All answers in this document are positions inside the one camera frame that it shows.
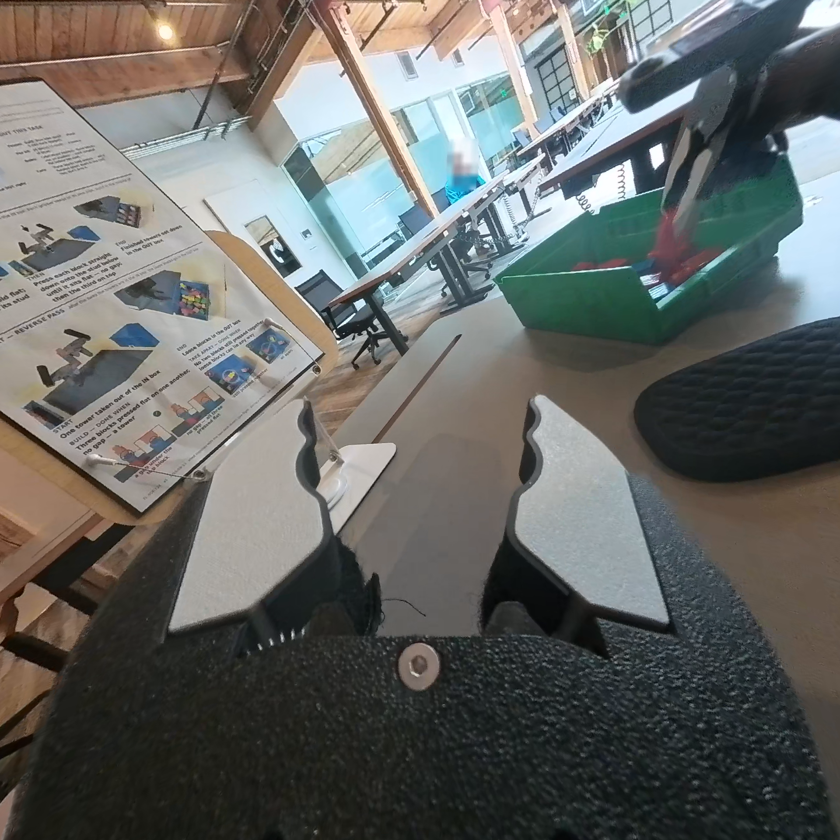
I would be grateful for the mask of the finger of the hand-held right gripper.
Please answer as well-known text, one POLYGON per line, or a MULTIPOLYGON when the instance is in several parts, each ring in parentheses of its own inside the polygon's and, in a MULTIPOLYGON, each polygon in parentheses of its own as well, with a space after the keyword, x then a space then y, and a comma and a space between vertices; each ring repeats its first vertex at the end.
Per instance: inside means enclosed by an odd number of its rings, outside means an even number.
MULTIPOLYGON (((730 128, 729 113, 738 81, 738 73, 732 66, 722 66, 703 77, 697 85, 694 97, 689 102, 677 136, 682 128, 699 128, 706 136, 718 129, 730 128)), ((661 197, 662 210, 673 206, 673 149, 661 197)))
POLYGON ((697 224, 699 203, 728 140, 730 128, 706 136, 699 128, 680 129, 673 149, 673 231, 689 237, 697 224))

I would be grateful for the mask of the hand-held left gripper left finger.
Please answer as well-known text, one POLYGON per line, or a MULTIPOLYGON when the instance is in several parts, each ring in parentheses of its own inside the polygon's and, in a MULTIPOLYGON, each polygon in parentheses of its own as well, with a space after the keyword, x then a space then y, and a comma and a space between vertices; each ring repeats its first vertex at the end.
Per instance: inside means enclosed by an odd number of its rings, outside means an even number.
POLYGON ((329 599, 329 511, 316 425, 298 398, 255 423, 206 483, 168 634, 246 623, 298 636, 329 599))

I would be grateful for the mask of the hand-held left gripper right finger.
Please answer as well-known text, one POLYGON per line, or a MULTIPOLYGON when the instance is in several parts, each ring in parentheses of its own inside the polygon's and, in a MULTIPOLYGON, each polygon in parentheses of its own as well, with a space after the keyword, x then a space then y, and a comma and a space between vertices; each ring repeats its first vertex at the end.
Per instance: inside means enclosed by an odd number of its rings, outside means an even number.
POLYGON ((613 452, 546 395, 528 404, 513 550, 563 597, 552 632, 593 618, 654 632, 669 611, 629 486, 613 452))

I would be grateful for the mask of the green plastic bin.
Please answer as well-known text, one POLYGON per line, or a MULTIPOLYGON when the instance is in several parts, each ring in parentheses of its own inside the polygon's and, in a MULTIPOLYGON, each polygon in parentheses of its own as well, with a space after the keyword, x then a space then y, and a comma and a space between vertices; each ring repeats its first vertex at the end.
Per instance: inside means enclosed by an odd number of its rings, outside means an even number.
POLYGON ((716 257, 667 292, 644 284, 651 271, 662 190, 583 213, 505 268, 496 282, 527 329, 658 345, 704 318, 730 291, 776 257, 803 221, 787 154, 772 154, 760 178, 707 199, 694 252, 716 257))

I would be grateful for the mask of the person's right hand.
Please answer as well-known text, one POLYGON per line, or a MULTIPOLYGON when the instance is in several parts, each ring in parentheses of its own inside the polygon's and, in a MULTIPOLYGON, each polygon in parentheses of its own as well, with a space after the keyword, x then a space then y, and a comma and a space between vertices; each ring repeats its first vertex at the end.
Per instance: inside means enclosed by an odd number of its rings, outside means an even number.
POLYGON ((808 29, 773 57, 761 99, 765 134, 839 120, 839 26, 808 29))

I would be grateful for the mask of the long wooden desk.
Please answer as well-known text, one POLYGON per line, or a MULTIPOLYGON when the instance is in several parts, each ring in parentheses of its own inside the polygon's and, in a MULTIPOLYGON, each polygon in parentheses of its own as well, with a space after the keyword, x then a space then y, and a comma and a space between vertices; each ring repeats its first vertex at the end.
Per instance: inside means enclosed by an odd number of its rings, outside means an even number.
POLYGON ((665 184, 670 157, 686 108, 694 96, 693 83, 638 113, 615 106, 565 155, 540 183, 541 195, 561 191, 564 198, 593 188, 599 175, 629 162, 637 193, 665 184))
POLYGON ((386 338, 400 355, 408 352, 408 344, 393 320, 376 298, 376 292, 395 277, 408 279, 433 259, 440 268, 453 304, 448 312, 465 308, 484 300, 492 289, 487 285, 474 289, 464 267, 458 261, 453 250, 453 242, 458 232, 459 222, 475 221, 485 218, 491 241, 496 250, 495 259, 514 253, 522 245, 515 243, 513 234, 501 229, 500 216, 496 203, 503 197, 523 193, 527 184, 537 174, 543 161, 544 153, 532 161, 522 164, 512 173, 501 174, 481 187, 475 189, 443 213, 434 217, 414 236, 410 237, 397 251, 386 257, 370 270, 353 286, 334 297, 327 308, 334 309, 362 301, 374 314, 386 338))

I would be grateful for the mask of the black textured mat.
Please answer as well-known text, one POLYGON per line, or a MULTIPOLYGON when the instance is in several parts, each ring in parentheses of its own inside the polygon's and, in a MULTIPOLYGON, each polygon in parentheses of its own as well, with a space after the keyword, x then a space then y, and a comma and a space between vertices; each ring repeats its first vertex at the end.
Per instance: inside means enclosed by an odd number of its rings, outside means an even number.
POLYGON ((633 420, 683 477, 731 483, 839 458, 839 318, 810 322, 651 384, 633 420))

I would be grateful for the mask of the black office chair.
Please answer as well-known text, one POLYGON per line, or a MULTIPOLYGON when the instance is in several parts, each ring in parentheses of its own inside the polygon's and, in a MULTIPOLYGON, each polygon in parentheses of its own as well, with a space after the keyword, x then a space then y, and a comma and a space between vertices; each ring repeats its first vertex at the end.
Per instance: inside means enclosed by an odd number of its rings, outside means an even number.
POLYGON ((438 215, 430 215, 424 207, 417 204, 398 216, 399 227, 406 242, 418 235, 423 236, 426 228, 437 220, 438 215))
POLYGON ((361 301, 342 303, 337 306, 329 302, 341 293, 340 286, 324 271, 319 270, 308 280, 302 282, 296 291, 321 317, 333 337, 341 342, 349 339, 362 339, 362 345, 351 360, 355 370, 359 370, 359 358, 367 352, 374 365, 380 365, 381 343, 389 340, 381 321, 371 309, 371 305, 361 301))

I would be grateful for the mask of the laminated instruction sheet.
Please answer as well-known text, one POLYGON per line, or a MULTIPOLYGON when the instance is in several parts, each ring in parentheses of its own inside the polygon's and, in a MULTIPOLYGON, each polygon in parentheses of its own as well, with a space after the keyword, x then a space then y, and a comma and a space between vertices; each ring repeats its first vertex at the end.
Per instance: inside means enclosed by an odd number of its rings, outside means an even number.
POLYGON ((2 421, 141 515, 323 352, 45 81, 1 122, 2 421))

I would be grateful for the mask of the instruction poster board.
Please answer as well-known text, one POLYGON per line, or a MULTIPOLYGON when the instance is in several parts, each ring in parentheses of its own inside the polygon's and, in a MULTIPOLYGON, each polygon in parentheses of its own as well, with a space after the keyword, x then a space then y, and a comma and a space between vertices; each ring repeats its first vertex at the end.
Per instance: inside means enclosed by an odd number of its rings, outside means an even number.
MULTIPOLYGON (((320 316, 244 240, 225 232, 209 231, 208 235, 247 278, 280 310, 281 314, 318 347, 319 374, 306 373, 282 393, 305 395, 316 380, 330 373, 339 358, 335 338, 320 316)), ((182 502, 192 482, 185 480, 168 492, 144 514, 131 513, 118 504, 89 477, 60 463, 58 458, 40 447, 10 423, 2 420, 2 515, 15 520, 33 534, 46 530, 51 522, 63 516, 96 515, 105 522, 147 524, 161 522, 182 502)))

